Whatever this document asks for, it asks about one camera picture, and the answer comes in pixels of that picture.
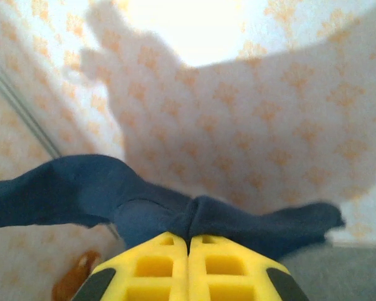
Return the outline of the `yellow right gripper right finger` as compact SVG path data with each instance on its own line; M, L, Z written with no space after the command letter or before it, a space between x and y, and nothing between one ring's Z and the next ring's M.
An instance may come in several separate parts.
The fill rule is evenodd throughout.
M191 240L189 301L310 301L282 264L220 236Z

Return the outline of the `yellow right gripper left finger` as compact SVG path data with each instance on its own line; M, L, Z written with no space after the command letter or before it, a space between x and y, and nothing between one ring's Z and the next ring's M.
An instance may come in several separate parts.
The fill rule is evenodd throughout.
M163 233L98 265L76 301L188 301L187 245Z

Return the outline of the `navy blue t-shirt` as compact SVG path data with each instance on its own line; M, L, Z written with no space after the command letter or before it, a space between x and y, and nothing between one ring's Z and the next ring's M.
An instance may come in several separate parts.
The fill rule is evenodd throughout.
M0 228L68 223L113 224L128 249L165 232L186 243L215 235L274 260L324 242L345 224L339 208L324 201L258 216L210 196L192 198L103 155L61 157L0 181Z

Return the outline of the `orange-brown object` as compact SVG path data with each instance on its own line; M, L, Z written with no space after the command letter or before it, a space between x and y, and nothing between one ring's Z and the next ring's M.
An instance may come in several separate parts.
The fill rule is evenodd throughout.
M84 252L75 264L52 288L51 301L71 301L90 273L102 262L102 255L94 250Z

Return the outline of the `white wall rail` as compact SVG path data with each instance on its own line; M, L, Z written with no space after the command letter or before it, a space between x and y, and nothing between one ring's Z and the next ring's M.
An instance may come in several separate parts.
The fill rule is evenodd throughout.
M37 138L45 151L52 157L58 158L62 156L59 148L52 141L51 137L46 133L44 128L39 124L32 109L27 106L25 99L11 85L9 78L0 68L0 92L6 99L7 103L12 106L17 115L21 118L31 133Z

